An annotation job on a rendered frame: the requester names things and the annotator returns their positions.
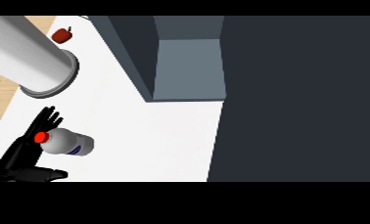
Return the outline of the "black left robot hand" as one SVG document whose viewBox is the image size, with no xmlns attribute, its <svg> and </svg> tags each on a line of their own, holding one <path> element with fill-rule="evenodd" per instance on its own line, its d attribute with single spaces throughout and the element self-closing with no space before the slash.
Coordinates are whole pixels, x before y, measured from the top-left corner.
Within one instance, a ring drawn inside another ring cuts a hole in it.
<svg viewBox="0 0 370 224">
<path fill-rule="evenodd" d="M 0 182 L 52 182 L 69 177 L 67 171 L 36 165 L 43 149 L 35 141 L 35 136 L 39 132 L 55 129 L 63 120 L 55 107 L 45 107 L 26 134 L 15 140 L 0 157 Z"/>
</svg>

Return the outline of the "dark grey open cabinet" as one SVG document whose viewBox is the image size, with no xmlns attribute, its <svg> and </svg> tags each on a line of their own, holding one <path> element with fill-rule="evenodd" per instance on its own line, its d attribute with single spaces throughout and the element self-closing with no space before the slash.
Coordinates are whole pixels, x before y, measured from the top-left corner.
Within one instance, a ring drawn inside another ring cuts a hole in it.
<svg viewBox="0 0 370 224">
<path fill-rule="evenodd" d="M 91 21 L 148 102 L 225 99 L 222 16 L 92 16 Z"/>
</svg>

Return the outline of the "dark grey cabinet door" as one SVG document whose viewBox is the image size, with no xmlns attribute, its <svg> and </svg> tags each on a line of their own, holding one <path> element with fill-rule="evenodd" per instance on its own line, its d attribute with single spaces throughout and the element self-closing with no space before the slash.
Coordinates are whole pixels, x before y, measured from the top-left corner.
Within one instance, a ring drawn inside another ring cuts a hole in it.
<svg viewBox="0 0 370 224">
<path fill-rule="evenodd" d="M 370 181 L 370 17 L 230 17 L 214 181 Z"/>
</svg>

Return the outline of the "white bottle with red cap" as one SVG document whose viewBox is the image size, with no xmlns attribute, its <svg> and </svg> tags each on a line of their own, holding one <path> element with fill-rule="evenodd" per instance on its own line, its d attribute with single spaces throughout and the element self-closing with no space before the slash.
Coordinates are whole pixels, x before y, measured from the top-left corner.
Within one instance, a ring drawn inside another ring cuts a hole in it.
<svg viewBox="0 0 370 224">
<path fill-rule="evenodd" d="M 33 138 L 42 149 L 54 155 L 86 156 L 94 151 L 94 138 L 66 128 L 39 132 Z"/>
</svg>

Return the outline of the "grey cylindrical pot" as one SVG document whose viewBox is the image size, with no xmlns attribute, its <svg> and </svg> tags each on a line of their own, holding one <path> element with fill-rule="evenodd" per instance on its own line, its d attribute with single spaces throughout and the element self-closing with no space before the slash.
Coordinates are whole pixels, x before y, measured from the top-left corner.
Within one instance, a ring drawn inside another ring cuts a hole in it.
<svg viewBox="0 0 370 224">
<path fill-rule="evenodd" d="M 72 85 L 80 70 L 76 55 L 58 48 L 24 16 L 0 16 L 0 75 L 24 93 L 45 99 Z"/>
</svg>

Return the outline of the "red bell pepper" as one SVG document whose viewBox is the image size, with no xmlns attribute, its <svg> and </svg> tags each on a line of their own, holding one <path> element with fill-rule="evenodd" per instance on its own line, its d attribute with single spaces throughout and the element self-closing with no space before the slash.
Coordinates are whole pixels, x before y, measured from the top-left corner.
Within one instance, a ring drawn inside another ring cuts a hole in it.
<svg viewBox="0 0 370 224">
<path fill-rule="evenodd" d="M 52 40 L 63 44 L 73 38 L 72 28 L 60 28 L 52 34 Z"/>
</svg>

